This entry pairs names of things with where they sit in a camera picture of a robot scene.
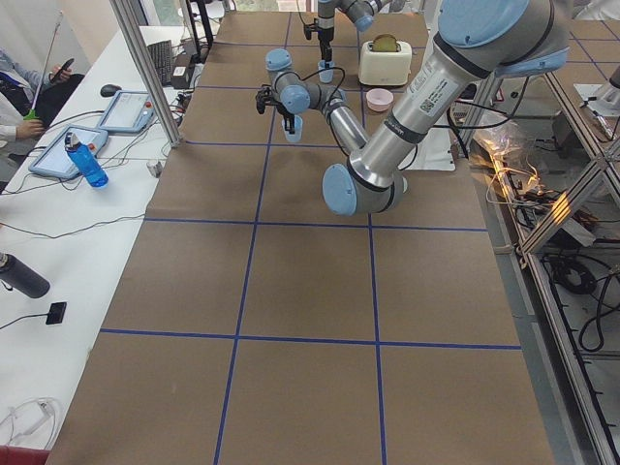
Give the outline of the light blue plastic cup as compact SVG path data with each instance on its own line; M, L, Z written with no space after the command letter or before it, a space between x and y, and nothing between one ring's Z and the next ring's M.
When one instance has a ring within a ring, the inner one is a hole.
M333 81L334 62L321 60L318 63L318 78L321 83L330 84Z
M281 122L282 130L284 132L284 136L289 143L298 143L302 139L302 131L303 131L303 119L300 115L294 115L294 133L289 134L285 131L285 121L282 119Z

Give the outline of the cream toaster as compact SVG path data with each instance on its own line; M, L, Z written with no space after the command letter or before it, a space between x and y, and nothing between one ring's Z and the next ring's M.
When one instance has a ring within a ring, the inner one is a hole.
M409 81L413 51L397 41L397 51L374 51L371 41L361 46L358 80L368 86L401 86Z

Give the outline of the pink bowl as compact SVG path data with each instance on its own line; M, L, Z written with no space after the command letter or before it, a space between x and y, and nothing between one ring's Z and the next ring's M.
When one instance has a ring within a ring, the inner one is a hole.
M365 97L367 106L377 112L388 110L394 100L393 94L385 88L369 89Z

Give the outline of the black keyboard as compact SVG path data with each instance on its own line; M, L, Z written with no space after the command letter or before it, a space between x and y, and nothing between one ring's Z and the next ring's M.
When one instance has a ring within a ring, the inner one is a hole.
M172 72L171 41L160 41L150 44L146 48L161 84L163 86L170 85Z

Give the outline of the far teach pendant tablet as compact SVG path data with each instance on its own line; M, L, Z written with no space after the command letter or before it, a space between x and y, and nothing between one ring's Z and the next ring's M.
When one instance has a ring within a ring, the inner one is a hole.
M146 127L154 114L150 95L145 91L117 91L97 124L114 134L136 134Z

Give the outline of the teach pendant tablet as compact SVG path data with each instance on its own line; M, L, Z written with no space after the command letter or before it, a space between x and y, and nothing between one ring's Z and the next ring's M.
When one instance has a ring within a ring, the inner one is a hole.
M61 180L69 180L78 176L78 167L65 150L65 137L68 133L75 134L79 141L89 148L93 158L98 157L98 153L109 138L106 130L70 125L30 164L29 170L32 173Z
M114 134L136 134L146 127L154 114L150 95L145 91L117 91L97 124Z

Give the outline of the black computer mouse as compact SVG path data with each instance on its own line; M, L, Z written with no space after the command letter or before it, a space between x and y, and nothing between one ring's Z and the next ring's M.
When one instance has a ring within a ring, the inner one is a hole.
M120 91L121 87L115 84L105 84L100 89L100 95L104 98L112 97L116 92Z

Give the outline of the blue water bottle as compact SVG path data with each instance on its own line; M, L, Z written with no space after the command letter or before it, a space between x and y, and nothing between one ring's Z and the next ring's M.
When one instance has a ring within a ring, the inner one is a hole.
M108 184L107 174L88 146L81 142L76 133L68 132L66 134L64 146L68 157L91 187L103 188Z

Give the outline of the crumpled clear plastic wrap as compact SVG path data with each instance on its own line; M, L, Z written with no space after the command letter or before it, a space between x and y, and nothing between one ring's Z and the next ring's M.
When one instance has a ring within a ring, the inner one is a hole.
M493 168L484 194L487 203L533 206L541 200L544 187L532 158L535 143L516 123L477 129L473 139L488 154Z

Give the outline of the black smartphone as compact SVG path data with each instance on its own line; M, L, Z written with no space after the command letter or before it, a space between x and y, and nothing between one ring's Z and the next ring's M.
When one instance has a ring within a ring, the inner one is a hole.
M61 67L58 68L56 72L50 75L49 81L51 83L55 83L56 81L58 81L63 76L63 74L69 70L69 68L73 65L74 61L74 58L68 59Z

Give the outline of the near teach pendant tablet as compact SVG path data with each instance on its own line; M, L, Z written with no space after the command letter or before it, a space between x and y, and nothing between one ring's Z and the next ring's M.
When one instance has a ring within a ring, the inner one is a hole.
M69 180L78 176L78 167L65 150L65 137L68 133L75 134L79 141L89 148L93 158L98 157L98 153L109 138L106 130L70 125L30 164L29 170L32 173L61 180Z

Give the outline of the small black square device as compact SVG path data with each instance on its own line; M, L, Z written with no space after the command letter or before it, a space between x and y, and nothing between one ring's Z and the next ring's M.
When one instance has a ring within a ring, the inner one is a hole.
M46 325L47 326L60 325L64 320L66 308L67 308L66 301L51 303L49 306L49 310L46 314Z

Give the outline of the dark grey thermos bottle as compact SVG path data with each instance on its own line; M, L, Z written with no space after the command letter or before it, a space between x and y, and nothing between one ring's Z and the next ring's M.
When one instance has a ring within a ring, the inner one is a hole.
M31 298L43 297L50 288L46 278L7 253L1 254L1 280Z

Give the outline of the aluminium frame post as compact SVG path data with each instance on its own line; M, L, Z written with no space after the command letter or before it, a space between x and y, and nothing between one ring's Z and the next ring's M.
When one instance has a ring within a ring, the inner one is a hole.
M181 136L163 86L147 51L131 2L128 0L110 0L109 2L139 75L150 94L155 113L170 147L176 148L181 142Z

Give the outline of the aluminium frame rail right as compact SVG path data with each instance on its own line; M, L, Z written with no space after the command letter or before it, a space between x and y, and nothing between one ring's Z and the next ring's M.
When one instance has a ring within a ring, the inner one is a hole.
M479 129L514 122L535 143L541 200L490 205L506 219L585 464L619 460L619 132L594 113L602 80L582 64L490 77L471 114Z

